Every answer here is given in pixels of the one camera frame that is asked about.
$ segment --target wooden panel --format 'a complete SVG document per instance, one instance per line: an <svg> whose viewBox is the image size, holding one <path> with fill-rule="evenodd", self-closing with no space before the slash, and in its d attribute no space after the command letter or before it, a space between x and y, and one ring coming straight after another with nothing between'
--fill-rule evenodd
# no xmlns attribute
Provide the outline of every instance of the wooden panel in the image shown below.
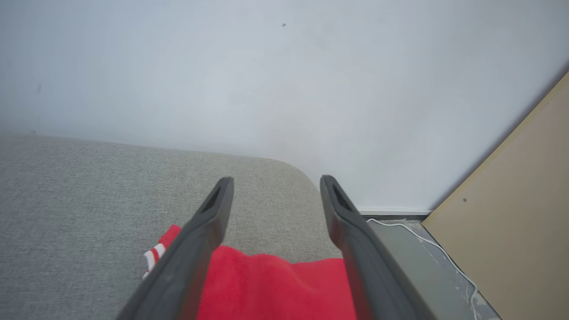
<svg viewBox="0 0 569 320"><path fill-rule="evenodd" d="M569 319L569 74L423 225L504 320Z"/></svg>

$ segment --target gray fabric upholstery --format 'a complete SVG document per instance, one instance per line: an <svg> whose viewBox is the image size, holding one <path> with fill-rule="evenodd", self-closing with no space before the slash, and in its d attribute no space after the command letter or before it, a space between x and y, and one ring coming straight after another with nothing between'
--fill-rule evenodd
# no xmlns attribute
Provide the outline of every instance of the gray fabric upholstery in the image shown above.
<svg viewBox="0 0 569 320"><path fill-rule="evenodd" d="M318 190L285 163L3 134L2 318L114 318L141 282L142 254L228 175L235 196L225 245L291 262L341 256Z"/></svg>

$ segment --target cable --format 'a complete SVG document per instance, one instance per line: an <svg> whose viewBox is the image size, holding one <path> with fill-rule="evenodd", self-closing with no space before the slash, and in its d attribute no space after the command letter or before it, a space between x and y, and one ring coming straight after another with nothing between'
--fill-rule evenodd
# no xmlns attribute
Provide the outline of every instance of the cable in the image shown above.
<svg viewBox="0 0 569 320"><path fill-rule="evenodd" d="M477 320L476 318L476 310L474 310L474 295L478 292L478 287L476 287L476 284L474 283L474 281L470 280L469 277L466 276L466 274L464 274L464 272L462 272L462 270L459 269L459 267L456 266L456 264L452 261L452 259L448 256L448 253L438 244L434 243L431 240L427 240L421 236L419 236L418 234L416 234L413 230L411 230L408 226L402 224L402 223L393 223L393 224L388 224L388 223L383 223L381 221L377 221L376 219L368 219L366 222L370 222L373 221L375 223L378 223L380 225L384 225L386 227L394 227L396 225L400 225L401 227L407 229L409 232L411 232L413 235L415 235L417 238L425 241L426 243L432 244L435 247L439 248L445 256L447 256L447 259L451 262L452 266L455 267L456 271L458 271L464 278L466 278L466 280L468 280L468 282L470 282L473 286L474 286L474 292L472 293L472 295L470 296L470 307L472 308L472 314L474 315L474 320Z"/></svg>

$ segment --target red cloth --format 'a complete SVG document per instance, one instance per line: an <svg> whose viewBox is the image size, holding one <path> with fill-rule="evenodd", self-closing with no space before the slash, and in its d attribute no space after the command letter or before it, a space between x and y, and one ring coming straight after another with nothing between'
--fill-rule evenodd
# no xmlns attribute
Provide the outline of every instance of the red cloth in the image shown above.
<svg viewBox="0 0 569 320"><path fill-rule="evenodd" d="M209 263L198 320L356 319L343 259L291 264L225 246Z"/></svg>

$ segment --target floor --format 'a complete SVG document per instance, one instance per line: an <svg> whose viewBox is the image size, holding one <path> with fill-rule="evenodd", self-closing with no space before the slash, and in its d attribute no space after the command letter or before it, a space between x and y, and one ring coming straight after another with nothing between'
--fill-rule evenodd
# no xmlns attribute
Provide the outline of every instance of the floor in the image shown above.
<svg viewBox="0 0 569 320"><path fill-rule="evenodd" d="M434 241L420 220L382 222L402 223L419 236ZM415 237L401 226L386 227L372 221L369 224L409 275L439 320L474 319L469 305L473 286L456 271L440 249ZM474 307L477 320L500 320L480 293L474 297Z"/></svg>

